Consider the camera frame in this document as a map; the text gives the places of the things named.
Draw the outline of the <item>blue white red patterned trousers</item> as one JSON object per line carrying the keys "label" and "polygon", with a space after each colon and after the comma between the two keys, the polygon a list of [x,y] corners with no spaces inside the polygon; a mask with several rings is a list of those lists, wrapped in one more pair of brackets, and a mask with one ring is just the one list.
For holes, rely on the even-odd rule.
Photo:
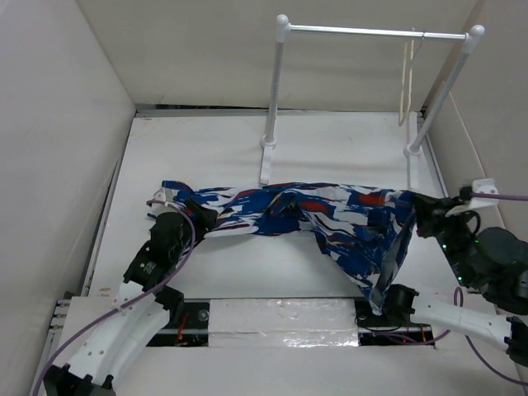
{"label": "blue white red patterned trousers", "polygon": [[180,181],[163,181],[154,195],[178,206],[193,200],[215,211],[210,238],[313,233],[320,252],[359,286],[375,315],[382,313],[416,223],[414,192],[371,186],[286,182],[194,190]]}

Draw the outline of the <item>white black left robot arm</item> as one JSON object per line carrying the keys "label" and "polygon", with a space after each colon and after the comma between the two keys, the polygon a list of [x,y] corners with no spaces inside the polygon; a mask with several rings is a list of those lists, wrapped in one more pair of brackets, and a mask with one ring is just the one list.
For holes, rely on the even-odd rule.
{"label": "white black left robot arm", "polygon": [[48,395],[113,395],[121,377],[149,341],[164,327],[184,320],[181,291],[169,281],[183,268],[193,249],[214,229],[215,210],[191,199],[164,207],[123,275],[112,309],[75,333],[55,352],[59,356],[85,332],[90,336],[62,366],[45,364],[35,389]]}

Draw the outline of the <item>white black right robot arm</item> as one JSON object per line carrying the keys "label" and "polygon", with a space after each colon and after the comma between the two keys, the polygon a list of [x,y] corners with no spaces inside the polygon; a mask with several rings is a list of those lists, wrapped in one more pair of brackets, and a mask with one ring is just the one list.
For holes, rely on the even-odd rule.
{"label": "white black right robot arm", "polygon": [[501,315],[489,315],[420,295],[404,285],[391,285],[381,314],[386,322],[440,325],[477,338],[518,365],[527,365],[527,244],[500,227],[470,229],[479,214],[468,195],[437,199],[417,194],[412,200],[417,233],[439,243],[457,281],[476,291]]}

